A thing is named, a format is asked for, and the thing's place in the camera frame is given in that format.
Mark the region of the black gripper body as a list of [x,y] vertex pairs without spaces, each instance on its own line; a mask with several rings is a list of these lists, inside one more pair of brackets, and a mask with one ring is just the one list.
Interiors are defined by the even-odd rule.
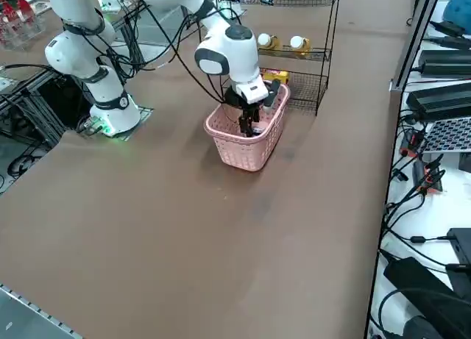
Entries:
[[243,113],[253,114],[259,110],[263,100],[249,104],[244,96],[240,96],[232,88],[228,88],[224,93],[224,103],[241,110]]

